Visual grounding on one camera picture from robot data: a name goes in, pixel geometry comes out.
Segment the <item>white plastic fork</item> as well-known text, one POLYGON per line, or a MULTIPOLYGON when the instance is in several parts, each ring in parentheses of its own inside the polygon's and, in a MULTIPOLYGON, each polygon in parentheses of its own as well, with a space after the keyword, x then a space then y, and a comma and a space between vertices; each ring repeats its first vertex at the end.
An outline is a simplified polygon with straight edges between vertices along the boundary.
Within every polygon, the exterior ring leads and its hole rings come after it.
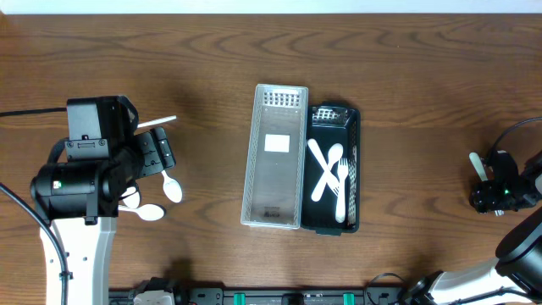
POLYGON ((337 174, 340 185, 335 207, 335 221, 341 224, 346 219, 346 178, 349 175, 348 160, 346 158, 339 161, 337 174))
POLYGON ((323 177, 326 180, 326 184, 329 186, 330 190, 335 194, 339 194, 339 186, 340 182, 338 179, 332 174, 331 170, 329 169, 329 166, 327 165, 327 162, 325 161, 325 158, 321 152, 321 149, 314 139, 309 139, 307 141, 307 146, 312 152, 312 155, 316 158, 319 165, 321 166, 322 170, 324 171, 323 177))
POLYGON ((471 190, 469 196, 471 206, 479 214, 493 212, 496 216, 502 216, 504 211, 496 207, 499 186, 493 180, 488 179, 482 159, 476 152, 469 153, 469 159, 480 179, 480 182, 475 184, 471 190))

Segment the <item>black plastic mesh basket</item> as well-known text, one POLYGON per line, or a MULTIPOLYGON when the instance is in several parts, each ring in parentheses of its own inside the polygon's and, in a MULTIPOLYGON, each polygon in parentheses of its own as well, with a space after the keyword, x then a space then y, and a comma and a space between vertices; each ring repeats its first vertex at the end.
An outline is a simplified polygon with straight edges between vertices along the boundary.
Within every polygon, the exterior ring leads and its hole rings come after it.
MULTIPOLYGON (((359 228, 360 217, 360 112, 338 103, 324 103, 309 108, 307 120, 307 141, 317 141, 324 158, 335 143, 343 146, 340 159, 348 160, 349 175, 346 178, 346 219, 339 224, 335 221, 337 196, 328 187, 319 202, 311 199, 312 190, 324 172, 307 147, 304 169, 303 199, 301 204, 301 227, 320 235, 339 236, 354 233, 359 228)), ((339 161, 332 168, 337 176, 339 161)))

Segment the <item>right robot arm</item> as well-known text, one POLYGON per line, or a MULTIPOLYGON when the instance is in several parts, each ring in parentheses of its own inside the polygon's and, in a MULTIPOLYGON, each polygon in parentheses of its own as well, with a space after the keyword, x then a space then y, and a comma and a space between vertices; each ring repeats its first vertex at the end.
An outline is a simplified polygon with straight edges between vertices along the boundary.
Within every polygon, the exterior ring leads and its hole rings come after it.
MULTIPOLYGON (((491 149, 487 158, 471 152, 480 182, 469 201, 481 214, 518 211, 541 202, 541 157, 522 173, 510 153, 491 149)), ((470 269, 438 271, 404 295, 410 304, 541 303, 541 210, 537 209, 500 242, 495 256, 470 269)))

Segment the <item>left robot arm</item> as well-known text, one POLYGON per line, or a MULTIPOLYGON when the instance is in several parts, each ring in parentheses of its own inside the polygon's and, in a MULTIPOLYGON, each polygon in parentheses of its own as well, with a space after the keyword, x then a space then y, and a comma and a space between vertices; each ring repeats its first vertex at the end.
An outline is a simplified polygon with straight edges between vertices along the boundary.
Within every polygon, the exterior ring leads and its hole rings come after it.
POLYGON ((55 144, 30 183, 46 226, 48 304, 108 303, 119 201, 137 180, 176 164, 165 130, 138 133, 126 96, 67 101, 69 137, 55 144))

